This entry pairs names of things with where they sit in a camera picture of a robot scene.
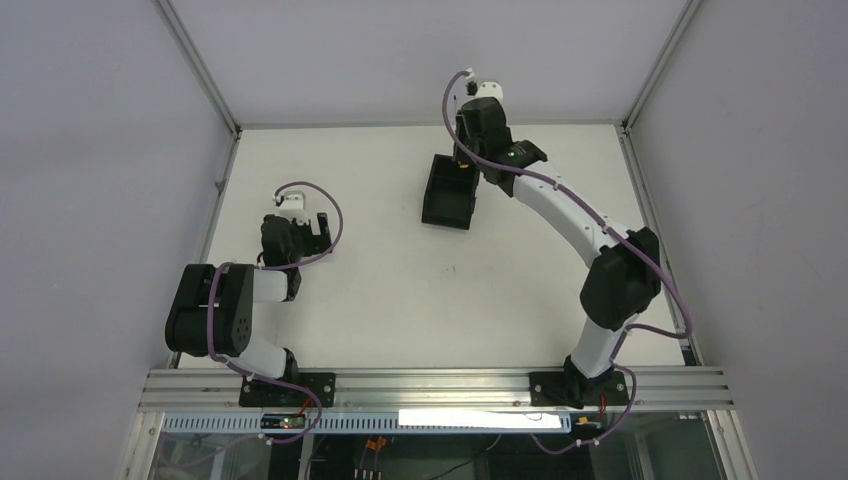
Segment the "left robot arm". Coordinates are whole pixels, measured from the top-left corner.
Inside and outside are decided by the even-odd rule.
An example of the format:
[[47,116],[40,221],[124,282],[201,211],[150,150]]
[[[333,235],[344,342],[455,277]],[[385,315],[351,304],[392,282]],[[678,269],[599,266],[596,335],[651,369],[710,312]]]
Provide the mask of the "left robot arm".
[[294,353],[253,334],[257,303],[285,303],[299,293],[299,264],[329,251],[326,213],[312,222],[269,214],[260,227],[260,264],[189,264],[184,270],[166,320],[169,350],[218,359],[248,376],[299,384]]

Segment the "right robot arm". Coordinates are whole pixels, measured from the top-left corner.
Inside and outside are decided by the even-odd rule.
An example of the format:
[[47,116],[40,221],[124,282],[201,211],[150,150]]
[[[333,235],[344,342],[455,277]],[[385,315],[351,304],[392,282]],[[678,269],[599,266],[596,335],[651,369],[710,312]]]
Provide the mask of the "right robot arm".
[[613,359],[627,327],[661,291],[654,270],[657,235],[647,227],[630,230],[595,210],[539,147],[513,139],[503,106],[493,97],[460,107],[453,134],[456,163],[474,165],[487,182],[541,216],[586,265],[579,294],[586,321],[562,377],[546,395],[573,408],[598,400],[613,379]]

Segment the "black plastic bin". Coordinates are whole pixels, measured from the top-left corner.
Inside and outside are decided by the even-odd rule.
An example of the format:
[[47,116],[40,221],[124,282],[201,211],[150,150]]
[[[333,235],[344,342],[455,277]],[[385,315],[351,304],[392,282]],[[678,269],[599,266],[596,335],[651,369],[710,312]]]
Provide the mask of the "black plastic bin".
[[435,154],[423,196],[424,224],[469,230],[476,205],[477,186],[458,186],[451,156]]

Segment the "small green circuit board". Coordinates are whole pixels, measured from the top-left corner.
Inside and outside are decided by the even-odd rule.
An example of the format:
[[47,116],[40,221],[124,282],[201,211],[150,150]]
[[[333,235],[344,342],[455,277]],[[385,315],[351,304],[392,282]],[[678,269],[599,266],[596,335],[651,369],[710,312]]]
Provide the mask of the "small green circuit board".
[[304,414],[266,414],[260,421],[262,430],[302,430],[306,425]]

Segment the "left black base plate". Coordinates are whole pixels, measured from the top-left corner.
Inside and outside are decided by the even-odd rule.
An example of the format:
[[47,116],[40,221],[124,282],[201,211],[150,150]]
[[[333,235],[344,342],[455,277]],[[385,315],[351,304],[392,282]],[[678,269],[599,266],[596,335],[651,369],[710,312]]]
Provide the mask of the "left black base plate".
[[[299,376],[300,386],[310,390],[322,407],[333,407],[337,375],[332,372],[306,372]],[[272,385],[257,380],[243,380],[238,405],[244,408],[294,408],[302,406],[311,397],[296,389]]]

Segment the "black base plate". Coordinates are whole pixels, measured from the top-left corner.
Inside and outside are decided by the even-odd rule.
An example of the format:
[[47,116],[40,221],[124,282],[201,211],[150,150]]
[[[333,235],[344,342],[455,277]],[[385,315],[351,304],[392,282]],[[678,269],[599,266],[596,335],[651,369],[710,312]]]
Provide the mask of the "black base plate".
[[528,375],[531,405],[534,407],[565,406],[574,409],[625,406],[630,392],[622,372],[611,370],[593,379],[564,371],[537,371]]
[[[332,372],[306,372],[299,376],[300,386],[310,390],[322,407],[333,407],[337,375]],[[238,405],[244,408],[294,408],[302,406],[311,397],[296,389],[272,385],[257,380],[243,380]]]

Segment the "aluminium frame rail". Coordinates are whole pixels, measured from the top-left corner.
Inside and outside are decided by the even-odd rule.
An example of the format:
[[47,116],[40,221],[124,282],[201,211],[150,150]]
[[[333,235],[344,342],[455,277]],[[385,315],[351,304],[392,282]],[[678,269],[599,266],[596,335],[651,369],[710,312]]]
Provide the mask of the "aluminium frame rail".
[[[394,412],[406,408],[461,408],[493,411],[539,410],[531,405],[528,375],[557,368],[501,369],[338,369],[335,403],[327,413]],[[734,401],[719,367],[641,366],[622,372],[637,412],[728,410]],[[141,412],[295,412],[294,408],[238,405],[242,381],[218,368],[153,370],[138,409]],[[609,412],[623,406],[604,407]]]

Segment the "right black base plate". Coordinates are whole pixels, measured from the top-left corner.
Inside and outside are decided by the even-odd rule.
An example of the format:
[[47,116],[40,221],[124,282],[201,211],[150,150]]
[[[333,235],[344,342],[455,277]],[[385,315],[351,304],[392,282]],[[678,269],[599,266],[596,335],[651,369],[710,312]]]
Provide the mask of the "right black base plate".
[[537,371],[528,375],[531,405],[534,407],[565,406],[574,409],[625,406],[630,392],[622,372],[611,370],[593,379],[564,371]]

